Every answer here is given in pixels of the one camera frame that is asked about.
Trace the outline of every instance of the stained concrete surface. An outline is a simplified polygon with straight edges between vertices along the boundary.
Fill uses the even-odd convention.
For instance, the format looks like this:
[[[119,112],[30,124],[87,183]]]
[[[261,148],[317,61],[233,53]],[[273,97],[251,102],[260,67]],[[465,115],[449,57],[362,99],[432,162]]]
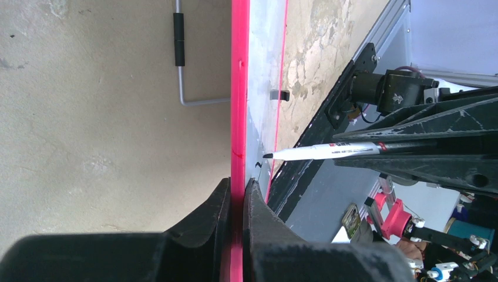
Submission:
[[[291,97],[280,107],[278,150],[296,144],[387,3],[289,1],[282,87]]]
[[[230,91],[230,3],[183,1],[188,99]],[[230,105],[182,107],[173,1],[0,1],[0,257],[162,231],[230,174]]]

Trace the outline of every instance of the red frame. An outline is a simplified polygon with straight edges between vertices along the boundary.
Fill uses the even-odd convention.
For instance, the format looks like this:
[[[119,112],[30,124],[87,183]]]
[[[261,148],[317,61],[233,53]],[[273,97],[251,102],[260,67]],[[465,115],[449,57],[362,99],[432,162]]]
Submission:
[[[279,90],[282,89],[282,74],[284,62],[285,26],[287,22],[288,1],[285,3],[284,36],[282,40],[282,57],[280,69]],[[231,210],[232,238],[230,249],[230,281],[243,280],[242,259],[242,218],[245,192],[245,143],[247,125],[247,63],[249,51],[249,13],[250,0],[232,0],[232,32],[231,32]],[[275,131],[275,146],[277,148],[277,130]]]

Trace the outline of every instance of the white wall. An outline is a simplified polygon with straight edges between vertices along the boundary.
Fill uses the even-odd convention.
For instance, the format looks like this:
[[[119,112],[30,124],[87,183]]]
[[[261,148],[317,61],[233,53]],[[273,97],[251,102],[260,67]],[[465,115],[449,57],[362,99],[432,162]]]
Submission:
[[[413,63],[421,69],[498,73],[498,1],[412,1]]]

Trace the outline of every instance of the small black clip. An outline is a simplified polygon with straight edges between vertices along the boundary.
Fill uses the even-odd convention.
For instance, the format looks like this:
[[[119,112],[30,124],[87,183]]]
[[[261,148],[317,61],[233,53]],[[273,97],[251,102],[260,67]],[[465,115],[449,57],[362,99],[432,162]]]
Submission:
[[[270,91],[270,100],[284,100],[289,102],[289,99],[291,97],[291,92],[289,90],[272,90]]]

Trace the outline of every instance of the black rubber grip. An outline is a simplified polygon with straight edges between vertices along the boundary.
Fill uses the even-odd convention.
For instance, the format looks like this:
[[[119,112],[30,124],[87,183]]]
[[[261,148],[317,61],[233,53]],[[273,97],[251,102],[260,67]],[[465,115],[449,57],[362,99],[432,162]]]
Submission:
[[[174,65],[185,66],[185,32],[183,30],[183,14],[173,13],[174,29]]]

